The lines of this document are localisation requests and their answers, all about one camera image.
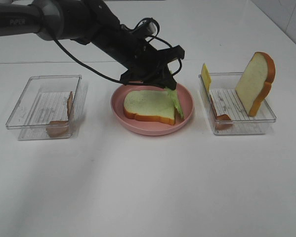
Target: robotic arm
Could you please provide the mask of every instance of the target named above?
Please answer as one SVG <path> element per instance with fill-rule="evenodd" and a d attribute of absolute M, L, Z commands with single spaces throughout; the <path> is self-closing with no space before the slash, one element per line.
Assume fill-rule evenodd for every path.
<path fill-rule="evenodd" d="M 58 40 L 71 39 L 84 45 L 93 43 L 127 68 L 120 80 L 92 70 L 104 78 L 122 84 L 175 89 L 173 76 L 181 68 L 184 50 L 153 36 L 154 25 L 158 30 L 159 25 L 152 18 L 144 18 L 140 23 L 133 30 L 120 24 L 103 0 L 34 0 L 28 6 L 0 4 L 0 36 L 35 33 L 43 40 L 54 40 L 83 66 L 86 65 L 74 58 Z M 147 37 L 161 40 L 170 48 L 157 50 Z M 180 62 L 174 74 L 168 68 L 173 60 Z"/>

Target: yellow cheese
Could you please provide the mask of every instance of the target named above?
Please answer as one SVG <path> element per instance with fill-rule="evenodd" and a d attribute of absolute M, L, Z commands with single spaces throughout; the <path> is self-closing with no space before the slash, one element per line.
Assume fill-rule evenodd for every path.
<path fill-rule="evenodd" d="M 205 63 L 203 64 L 203 67 L 202 67 L 201 76 L 202 76 L 202 79 L 204 82 L 205 89 L 206 89 L 207 93 L 209 94 L 209 87 L 211 85 L 211 76 L 209 75 L 209 72 L 208 72 L 208 69 L 207 69 Z"/>

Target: bread crust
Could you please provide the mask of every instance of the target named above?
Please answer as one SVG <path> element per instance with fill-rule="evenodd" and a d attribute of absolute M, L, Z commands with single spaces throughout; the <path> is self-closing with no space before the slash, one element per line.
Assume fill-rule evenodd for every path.
<path fill-rule="evenodd" d="M 268 68 L 268 73 L 267 73 L 267 77 L 266 80 L 264 82 L 264 86 L 261 90 L 261 92 L 259 93 L 259 95 L 256 97 L 256 99 L 253 102 L 253 105 L 248 113 L 249 116 L 255 116 L 261 106 L 262 101 L 265 99 L 265 97 L 268 95 L 268 93 L 271 90 L 272 87 L 272 83 L 274 81 L 275 78 L 275 64 L 273 59 L 264 52 L 256 52 L 254 54 L 261 54 L 263 55 L 266 63 L 267 63 L 267 68 Z"/>
<path fill-rule="evenodd" d="M 174 125 L 175 124 L 174 119 L 165 118 L 165 117 L 161 117 L 161 116 L 148 116 L 148 115 L 134 114 L 134 113 L 131 113 L 131 112 L 127 111 L 125 109 L 125 107 L 124 107 L 124 115 L 128 119 L 134 119 L 134 120 L 137 120 L 137 121 L 162 122 L 162 123 L 166 123 L 166 124 L 169 124 L 169 125 Z"/>
<path fill-rule="evenodd" d="M 227 114 L 217 115 L 217 111 L 216 111 L 215 106 L 213 106 L 213 113 L 214 113 L 216 120 L 218 120 L 218 121 L 231 121 L 230 116 Z M 225 130 L 225 129 L 230 128 L 231 126 L 232 126 L 232 124 L 216 124 L 215 127 L 217 130 Z"/>
<path fill-rule="evenodd" d="M 71 91 L 70 95 L 69 95 L 69 98 L 67 100 L 67 116 L 68 116 L 68 119 L 70 118 L 72 106 L 73 106 L 73 92 Z"/>
<path fill-rule="evenodd" d="M 49 125 L 65 125 L 68 124 L 68 121 L 51 121 Z M 51 138 L 59 137 L 61 135 L 64 135 L 69 130 L 68 126 L 64 127 L 47 127 L 46 131 Z"/>

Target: black cable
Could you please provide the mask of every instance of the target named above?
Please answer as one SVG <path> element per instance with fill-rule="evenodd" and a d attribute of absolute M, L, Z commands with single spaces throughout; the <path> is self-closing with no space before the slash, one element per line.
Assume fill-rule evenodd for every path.
<path fill-rule="evenodd" d="M 156 37 L 156 36 L 150 36 L 150 37 L 152 37 L 153 39 L 156 39 L 156 40 L 158 40 L 158 41 L 161 41 L 162 43 L 165 43 L 165 44 L 166 44 L 167 46 L 169 46 L 170 48 L 173 48 L 172 45 L 171 45 L 170 43 L 168 43 L 167 41 L 165 41 L 164 39 L 161 39 L 161 38 Z M 177 70 L 176 72 L 174 72 L 174 73 L 172 74 L 172 77 L 175 76 L 176 74 L 178 74 L 178 73 L 181 71 L 181 69 L 182 69 L 182 61 L 181 61 L 181 59 L 179 59 L 179 58 L 178 58 L 178 63 L 179 63 L 179 68 L 178 68 L 178 70 Z"/>
<path fill-rule="evenodd" d="M 143 22 L 143 23 L 144 23 L 144 22 L 149 22 L 149 23 L 152 22 L 152 23 L 156 26 L 156 28 L 157 28 L 157 33 L 156 33 L 155 36 L 157 36 L 157 35 L 159 34 L 159 32 L 160 32 L 160 25 L 159 25 L 159 23 L 158 23 L 155 19 L 153 19 L 153 18 L 148 18 L 148 17 L 143 18 L 142 20 L 140 20 L 140 21 L 137 23 L 137 25 L 136 25 L 133 29 L 128 28 L 126 25 L 123 25 L 123 27 L 124 27 L 124 29 L 127 29 L 128 31 L 134 31 L 135 29 L 137 29 L 137 28 L 139 27 L 140 23 L 142 23 L 142 22 Z"/>
<path fill-rule="evenodd" d="M 90 71 L 94 72 L 95 74 L 99 75 L 100 77 L 103 77 L 109 81 L 115 82 L 115 83 L 119 83 L 119 84 L 123 84 L 121 81 L 110 78 L 102 73 L 100 73 L 99 71 L 95 70 L 94 68 L 92 68 L 91 66 L 81 62 L 79 59 L 77 59 L 75 56 L 73 56 L 55 37 L 53 31 L 51 30 L 51 28 L 49 26 L 44 26 L 46 28 L 46 30 L 48 31 L 48 33 L 50 34 L 50 36 L 53 38 L 53 41 L 59 46 L 59 48 L 62 49 L 62 51 L 64 53 L 66 53 L 71 59 L 73 59 L 76 63 L 78 63 L 79 65 L 89 69 Z M 149 85 L 147 83 L 135 83 L 135 82 L 127 82 L 127 85 Z"/>
<path fill-rule="evenodd" d="M 143 20 L 146 20 L 146 19 L 153 20 L 153 21 L 156 23 L 156 26 L 157 26 L 157 29 L 158 29 L 157 34 L 158 34 L 159 31 L 160 31 L 160 26 L 159 26 L 158 22 L 157 22 L 156 20 L 152 19 L 152 18 L 144 18 L 144 19 L 142 19 L 140 22 L 142 22 Z M 107 79 L 107 80 L 109 80 L 109 81 L 112 81 L 112 82 L 115 82 L 115 83 L 119 83 L 119 84 L 125 84 L 125 83 L 122 83 L 120 80 L 110 78 L 110 77 L 108 77 L 108 76 L 106 76 L 106 75 L 100 73 L 99 71 L 95 70 L 95 69 L 92 68 L 91 66 L 89 66 L 89 65 L 87 65 L 87 64 L 85 64 L 85 63 L 83 63 L 83 62 L 81 62 L 79 59 L 77 59 L 73 54 L 71 54 L 71 53 L 70 53 L 70 52 L 69 52 L 69 51 L 68 51 L 68 50 L 67 50 L 67 49 L 66 49 L 66 48 L 65 48 L 65 47 L 64 47 L 64 46 L 58 41 L 58 39 L 56 38 L 56 36 L 55 36 L 53 30 L 52 30 L 48 25 L 44 25 L 44 27 L 46 28 L 46 30 L 48 31 L 48 33 L 49 33 L 50 36 L 52 37 L 53 41 L 58 45 L 58 47 L 59 47 L 64 53 L 66 53 L 71 59 L 73 59 L 76 63 L 78 63 L 79 65 L 81 65 L 81 66 L 83 66 L 83 67 L 85 67 L 85 68 L 87 68 L 87 69 L 89 69 L 90 71 L 94 72 L 95 74 L 97 74 L 97 75 L 99 75 L 100 77 L 103 77 L 103 78 L 105 78 L 105 79 Z M 169 46 L 170 48 L 172 48 L 172 45 L 170 45 L 170 44 L 169 44 L 167 41 L 165 41 L 164 39 L 161 39 L 161 38 L 159 38 L 159 37 L 157 37 L 157 36 L 153 36 L 153 35 L 151 35 L 151 36 L 149 36 L 149 37 L 151 37 L 152 40 L 153 40 L 153 39 L 159 40 L 159 41 L 165 43 L 165 44 L 166 44 L 167 46 Z M 178 61 L 179 61 L 179 64 L 180 64 L 179 69 L 178 69 L 175 73 L 173 73 L 172 76 L 174 76 L 174 75 L 176 75 L 177 73 L 179 73 L 179 71 L 180 71 L 181 68 L 182 68 L 182 62 L 181 62 L 181 60 L 178 59 Z M 148 83 L 127 82 L 126 85 L 150 85 L 150 84 L 148 84 Z"/>

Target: white wall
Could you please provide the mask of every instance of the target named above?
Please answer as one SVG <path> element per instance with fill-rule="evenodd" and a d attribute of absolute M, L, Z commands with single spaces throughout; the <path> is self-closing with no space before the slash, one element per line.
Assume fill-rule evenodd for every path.
<path fill-rule="evenodd" d="M 251 0 L 296 43 L 296 0 Z"/>

